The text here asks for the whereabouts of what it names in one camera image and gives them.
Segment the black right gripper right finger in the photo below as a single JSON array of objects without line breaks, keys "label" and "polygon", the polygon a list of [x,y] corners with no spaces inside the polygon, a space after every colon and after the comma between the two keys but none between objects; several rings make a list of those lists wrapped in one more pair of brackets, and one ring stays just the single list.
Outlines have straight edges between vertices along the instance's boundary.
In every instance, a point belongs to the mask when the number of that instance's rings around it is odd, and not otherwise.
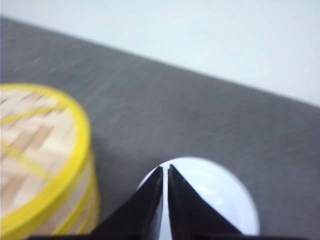
[{"label": "black right gripper right finger", "polygon": [[204,201],[172,164],[168,169],[168,212],[173,237],[244,235]]}]

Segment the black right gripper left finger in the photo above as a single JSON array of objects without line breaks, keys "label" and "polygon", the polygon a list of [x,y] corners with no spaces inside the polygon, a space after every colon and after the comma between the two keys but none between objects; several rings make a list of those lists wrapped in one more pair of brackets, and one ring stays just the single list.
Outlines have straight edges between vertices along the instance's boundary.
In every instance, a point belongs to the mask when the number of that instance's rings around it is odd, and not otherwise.
[{"label": "black right gripper left finger", "polygon": [[95,237],[158,237],[163,211],[163,169],[159,166],[142,186],[92,231]]}]

